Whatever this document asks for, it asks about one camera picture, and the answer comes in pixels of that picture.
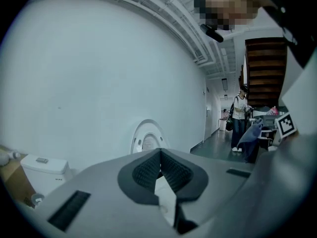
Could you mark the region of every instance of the blue cloth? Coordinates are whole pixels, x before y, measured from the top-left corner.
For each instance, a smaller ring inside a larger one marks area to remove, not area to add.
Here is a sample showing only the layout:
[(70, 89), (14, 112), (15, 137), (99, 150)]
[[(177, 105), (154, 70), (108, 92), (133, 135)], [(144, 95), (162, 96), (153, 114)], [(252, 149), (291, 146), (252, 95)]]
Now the blue cloth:
[(234, 147), (237, 147), (239, 140), (241, 139), (243, 135), (245, 121), (233, 118), (232, 122), (233, 122), (233, 131), (232, 131), (232, 139), (231, 139), (231, 148), (234, 148)]
[(262, 119), (257, 120), (246, 133), (243, 134), (237, 146), (244, 149), (245, 160), (249, 161), (250, 156), (258, 143), (258, 137), (261, 135), (261, 130), (263, 127)]

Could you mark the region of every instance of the corridor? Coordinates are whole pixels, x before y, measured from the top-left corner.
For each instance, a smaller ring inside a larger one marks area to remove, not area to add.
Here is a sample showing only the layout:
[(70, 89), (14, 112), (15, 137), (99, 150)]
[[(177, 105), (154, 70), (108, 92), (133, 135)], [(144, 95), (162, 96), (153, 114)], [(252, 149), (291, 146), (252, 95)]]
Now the corridor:
[(202, 157), (226, 161), (244, 162), (243, 154), (231, 150), (232, 131), (216, 131), (202, 145), (191, 151)]

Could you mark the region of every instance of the door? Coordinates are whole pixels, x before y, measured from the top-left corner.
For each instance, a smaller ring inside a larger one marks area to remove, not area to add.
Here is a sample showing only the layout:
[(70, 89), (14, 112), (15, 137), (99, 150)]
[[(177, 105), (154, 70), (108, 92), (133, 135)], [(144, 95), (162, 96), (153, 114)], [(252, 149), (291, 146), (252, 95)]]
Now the door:
[(206, 126), (204, 141), (211, 136), (212, 129), (212, 104), (211, 104), (211, 93), (208, 87), (206, 87)]

